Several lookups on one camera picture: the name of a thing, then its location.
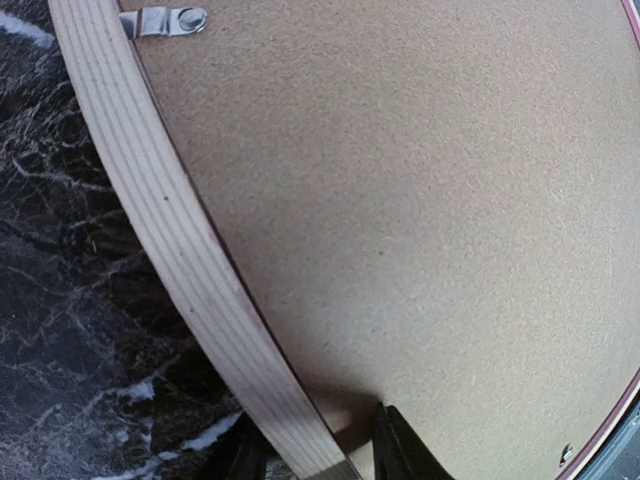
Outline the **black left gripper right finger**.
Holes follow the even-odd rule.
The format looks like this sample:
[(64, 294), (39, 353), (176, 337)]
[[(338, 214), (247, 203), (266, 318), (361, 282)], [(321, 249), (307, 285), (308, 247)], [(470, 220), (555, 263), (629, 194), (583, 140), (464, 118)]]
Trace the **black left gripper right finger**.
[(453, 480), (393, 406), (376, 405), (373, 435), (376, 480)]

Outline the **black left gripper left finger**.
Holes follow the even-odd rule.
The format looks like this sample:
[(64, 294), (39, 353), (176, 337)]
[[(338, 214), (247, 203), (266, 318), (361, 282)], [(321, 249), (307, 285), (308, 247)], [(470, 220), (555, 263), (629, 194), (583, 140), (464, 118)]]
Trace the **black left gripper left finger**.
[(201, 480), (262, 480), (266, 476), (266, 440), (243, 413), (197, 473)]

